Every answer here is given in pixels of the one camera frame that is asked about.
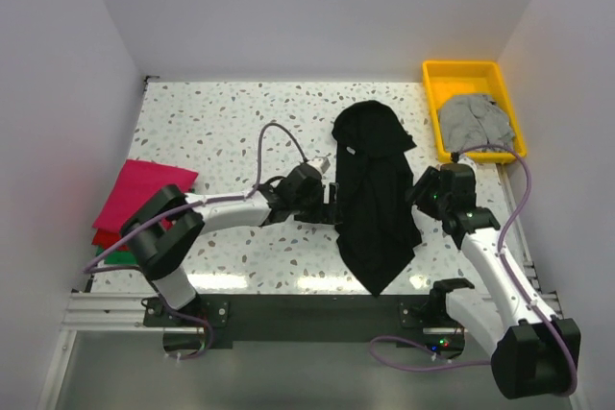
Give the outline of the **black t shirt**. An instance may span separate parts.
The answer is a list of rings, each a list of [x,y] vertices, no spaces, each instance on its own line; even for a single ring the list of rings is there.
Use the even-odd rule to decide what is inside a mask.
[[[341,215],[337,248],[353,276],[377,297],[422,244],[406,201],[414,184],[406,153],[416,144],[393,109],[374,100],[344,109],[332,137]]]

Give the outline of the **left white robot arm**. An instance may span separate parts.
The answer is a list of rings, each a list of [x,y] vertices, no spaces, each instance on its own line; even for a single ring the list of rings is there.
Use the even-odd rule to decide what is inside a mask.
[[[319,157],[287,176],[230,195],[187,194],[175,184],[167,185],[123,225],[121,243],[159,294],[166,316],[178,326],[188,326],[197,319],[200,303],[183,262],[196,239],[224,229],[277,225],[289,218],[339,224],[338,184],[323,183],[328,168],[328,161]]]

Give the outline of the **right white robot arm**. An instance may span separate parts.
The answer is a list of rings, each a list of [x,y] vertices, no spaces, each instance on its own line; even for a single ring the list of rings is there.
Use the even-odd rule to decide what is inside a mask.
[[[474,169],[428,167],[406,201],[441,223],[488,292],[484,300],[466,279],[438,281],[426,306],[430,319],[439,326],[456,321],[472,332],[506,398],[571,395],[578,385],[578,325],[544,301],[504,243],[495,215],[477,205]]]

